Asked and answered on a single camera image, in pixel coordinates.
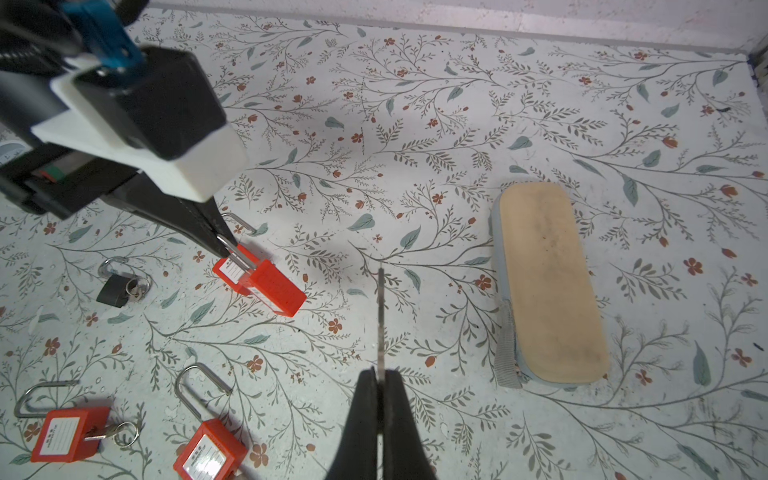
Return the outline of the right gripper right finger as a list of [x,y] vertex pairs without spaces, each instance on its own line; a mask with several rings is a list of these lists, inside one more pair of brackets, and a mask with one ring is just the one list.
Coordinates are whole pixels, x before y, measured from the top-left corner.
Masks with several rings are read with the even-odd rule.
[[384,479],[436,479],[396,370],[386,370],[382,383],[382,440]]

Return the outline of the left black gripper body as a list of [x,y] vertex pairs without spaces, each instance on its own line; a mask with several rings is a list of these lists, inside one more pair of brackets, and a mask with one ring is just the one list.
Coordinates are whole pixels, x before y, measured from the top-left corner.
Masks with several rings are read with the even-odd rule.
[[1,166],[1,193],[27,213],[67,219],[96,199],[145,215],[156,186],[137,169],[45,143],[32,127],[66,111],[48,89],[3,89],[1,123],[31,149]]

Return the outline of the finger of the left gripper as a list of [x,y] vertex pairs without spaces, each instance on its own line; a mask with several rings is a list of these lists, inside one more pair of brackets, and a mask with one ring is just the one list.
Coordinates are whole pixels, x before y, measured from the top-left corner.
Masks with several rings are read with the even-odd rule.
[[236,243],[214,198],[199,203],[165,194],[145,173],[134,175],[101,199],[112,207],[183,234],[220,258],[230,255],[220,237],[232,245]]

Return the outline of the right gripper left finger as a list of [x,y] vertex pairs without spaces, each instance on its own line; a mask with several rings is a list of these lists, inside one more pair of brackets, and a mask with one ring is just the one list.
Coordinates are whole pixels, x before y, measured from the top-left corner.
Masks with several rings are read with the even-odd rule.
[[327,480],[377,478],[379,386],[373,368],[360,373]]

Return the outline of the silver key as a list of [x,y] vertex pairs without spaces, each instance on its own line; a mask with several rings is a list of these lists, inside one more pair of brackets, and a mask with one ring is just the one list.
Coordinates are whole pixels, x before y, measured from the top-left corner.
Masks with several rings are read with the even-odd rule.
[[384,420],[384,380],[385,380],[385,272],[382,266],[377,274],[377,420]]

